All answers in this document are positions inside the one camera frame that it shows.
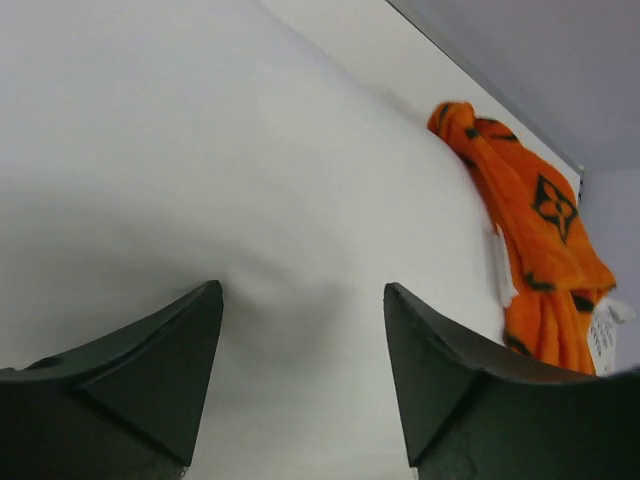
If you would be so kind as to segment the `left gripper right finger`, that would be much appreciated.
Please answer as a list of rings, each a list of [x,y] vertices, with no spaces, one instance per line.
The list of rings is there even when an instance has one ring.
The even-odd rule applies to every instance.
[[[409,465],[422,479],[635,479],[639,372],[538,362],[456,323],[398,283],[387,345]]]

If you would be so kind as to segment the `orange patterned pillowcase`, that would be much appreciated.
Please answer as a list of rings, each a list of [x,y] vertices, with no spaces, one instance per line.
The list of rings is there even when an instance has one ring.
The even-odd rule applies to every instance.
[[[427,128],[465,164],[505,240],[515,297],[504,342],[538,361],[592,375],[595,306],[616,286],[592,246],[566,178],[503,123],[466,102],[443,102]]]

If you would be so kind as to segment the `white floral animal pillow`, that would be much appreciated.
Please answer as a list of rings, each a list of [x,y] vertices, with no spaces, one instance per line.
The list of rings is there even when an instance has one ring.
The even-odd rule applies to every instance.
[[[631,306],[609,296],[595,306],[587,333],[587,345],[597,376],[615,372],[617,328],[636,319],[636,312]]]

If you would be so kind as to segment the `white care label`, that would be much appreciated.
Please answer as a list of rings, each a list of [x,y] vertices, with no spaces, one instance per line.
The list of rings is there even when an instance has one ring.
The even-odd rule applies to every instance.
[[[518,295],[518,291],[513,283],[506,239],[499,226],[496,226],[496,232],[492,236],[492,253],[495,263],[498,297],[502,306],[508,308],[512,300]]]

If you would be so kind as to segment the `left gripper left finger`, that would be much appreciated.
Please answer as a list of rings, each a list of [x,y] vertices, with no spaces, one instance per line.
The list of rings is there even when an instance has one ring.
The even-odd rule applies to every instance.
[[[2,478],[183,478],[223,311],[208,281],[87,344],[2,369]]]

